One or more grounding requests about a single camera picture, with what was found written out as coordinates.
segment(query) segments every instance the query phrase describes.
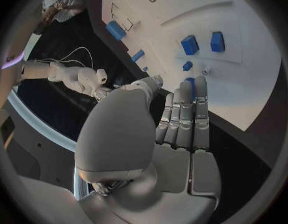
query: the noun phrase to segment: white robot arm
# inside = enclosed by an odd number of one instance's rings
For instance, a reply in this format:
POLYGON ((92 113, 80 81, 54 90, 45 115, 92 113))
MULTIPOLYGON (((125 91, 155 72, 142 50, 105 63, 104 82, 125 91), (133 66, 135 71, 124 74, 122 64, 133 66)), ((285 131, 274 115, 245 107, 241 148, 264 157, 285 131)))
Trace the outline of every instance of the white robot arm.
POLYGON ((107 81, 104 69, 97 71, 88 67, 65 67, 60 62, 50 64, 38 61, 24 61, 21 80, 47 78, 52 82, 63 82, 64 85, 76 92, 95 97, 100 101, 111 91, 103 87, 107 81))

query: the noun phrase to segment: person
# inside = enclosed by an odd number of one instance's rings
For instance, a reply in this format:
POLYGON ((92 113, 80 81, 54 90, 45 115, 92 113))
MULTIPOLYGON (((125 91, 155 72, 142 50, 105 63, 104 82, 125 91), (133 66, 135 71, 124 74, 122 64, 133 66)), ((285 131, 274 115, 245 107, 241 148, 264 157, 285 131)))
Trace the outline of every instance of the person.
POLYGON ((44 33, 54 20, 65 22, 81 13, 85 7, 85 0, 44 0, 42 18, 34 33, 44 33))

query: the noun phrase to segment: purple light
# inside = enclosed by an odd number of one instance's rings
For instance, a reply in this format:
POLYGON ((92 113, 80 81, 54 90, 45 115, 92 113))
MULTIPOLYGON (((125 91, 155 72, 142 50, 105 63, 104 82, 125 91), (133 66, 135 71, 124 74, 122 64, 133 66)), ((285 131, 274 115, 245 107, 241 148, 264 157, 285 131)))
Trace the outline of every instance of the purple light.
POLYGON ((19 61, 21 61, 23 59, 23 55, 24 55, 24 52, 22 52, 19 56, 15 57, 13 60, 6 62, 5 64, 2 65, 1 69, 3 70, 3 69, 6 69, 10 66, 15 65, 16 63, 18 63, 19 61))

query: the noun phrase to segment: blue block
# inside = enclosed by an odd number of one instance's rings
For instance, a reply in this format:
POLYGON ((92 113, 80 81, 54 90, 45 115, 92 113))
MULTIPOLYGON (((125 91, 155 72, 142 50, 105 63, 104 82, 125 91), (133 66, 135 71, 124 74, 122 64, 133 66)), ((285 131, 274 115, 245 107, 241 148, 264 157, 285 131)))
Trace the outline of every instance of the blue block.
POLYGON ((211 37, 210 47, 213 52, 225 51, 225 43, 221 32, 214 32, 211 37))
POLYGON ((185 39, 183 39, 180 43, 187 56, 194 55, 199 50, 197 41, 194 36, 188 36, 185 39))
POLYGON ((192 100, 196 99, 196 87, 195 87, 195 79, 194 78, 186 78, 185 81, 189 81, 192 84, 192 100))
POLYGON ((187 61, 183 66, 182 66, 182 70, 183 71, 189 71, 193 66, 193 63, 190 61, 187 61))
POLYGON ((115 21, 110 21, 106 25, 106 29, 112 34, 116 40, 120 41, 125 35, 125 31, 115 21))
POLYGON ((143 52, 143 50, 140 50, 132 57, 132 61, 136 62, 140 57, 142 57, 144 55, 145 55, 145 53, 143 52))

